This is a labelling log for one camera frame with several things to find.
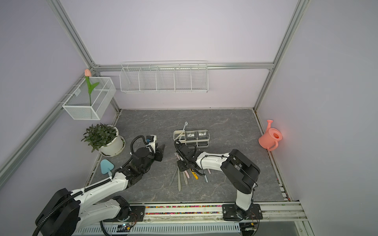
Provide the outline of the light blue toothbrush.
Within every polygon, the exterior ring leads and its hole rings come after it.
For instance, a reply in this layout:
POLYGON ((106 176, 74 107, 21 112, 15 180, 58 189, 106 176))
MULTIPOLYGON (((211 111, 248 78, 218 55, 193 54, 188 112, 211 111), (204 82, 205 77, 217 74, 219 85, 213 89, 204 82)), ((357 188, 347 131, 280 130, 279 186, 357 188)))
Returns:
POLYGON ((187 125, 188 125, 188 122, 185 122, 183 129, 179 133, 174 134, 174 140, 179 140, 181 136, 185 134, 185 128, 187 125))

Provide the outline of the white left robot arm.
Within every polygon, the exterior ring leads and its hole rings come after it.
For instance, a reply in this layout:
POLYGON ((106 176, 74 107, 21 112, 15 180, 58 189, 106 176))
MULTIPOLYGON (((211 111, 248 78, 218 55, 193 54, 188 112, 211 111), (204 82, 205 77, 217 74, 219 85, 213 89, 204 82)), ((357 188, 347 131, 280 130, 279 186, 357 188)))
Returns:
POLYGON ((130 205, 117 193, 136 185, 155 161, 162 161, 164 149, 165 145, 141 147, 103 181, 73 191, 58 190, 37 217, 33 235, 71 236, 104 220, 128 220, 130 205))

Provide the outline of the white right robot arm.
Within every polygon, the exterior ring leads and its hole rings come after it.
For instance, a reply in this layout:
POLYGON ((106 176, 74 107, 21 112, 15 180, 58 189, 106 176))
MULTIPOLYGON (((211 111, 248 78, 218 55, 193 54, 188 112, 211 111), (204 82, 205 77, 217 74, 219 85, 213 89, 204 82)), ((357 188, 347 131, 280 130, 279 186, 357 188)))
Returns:
POLYGON ((237 190, 237 209, 244 212, 249 210, 260 175, 260 168, 255 163, 237 149, 215 154, 191 149, 179 141, 175 141, 174 146, 180 157, 177 161, 180 172, 190 170, 202 177, 206 176, 206 169, 223 172, 237 190))

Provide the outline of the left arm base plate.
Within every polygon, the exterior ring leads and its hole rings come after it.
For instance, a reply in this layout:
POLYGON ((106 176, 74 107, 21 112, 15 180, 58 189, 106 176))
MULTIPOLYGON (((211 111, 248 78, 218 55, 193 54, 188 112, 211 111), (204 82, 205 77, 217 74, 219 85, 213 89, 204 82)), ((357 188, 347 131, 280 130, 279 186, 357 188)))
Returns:
POLYGON ((145 216, 145 210, 146 207, 143 205, 122 208, 115 218, 106 219, 104 222, 142 222, 145 216))

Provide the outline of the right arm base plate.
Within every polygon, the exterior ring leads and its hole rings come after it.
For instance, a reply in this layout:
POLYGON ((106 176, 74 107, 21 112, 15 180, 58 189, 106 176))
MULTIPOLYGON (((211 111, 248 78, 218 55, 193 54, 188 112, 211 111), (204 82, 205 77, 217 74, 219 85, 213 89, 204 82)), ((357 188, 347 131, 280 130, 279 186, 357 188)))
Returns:
POLYGON ((248 210, 243 210, 236 204, 223 204, 222 215, 223 220, 235 222, 263 219, 261 207, 258 204, 251 204, 248 210))

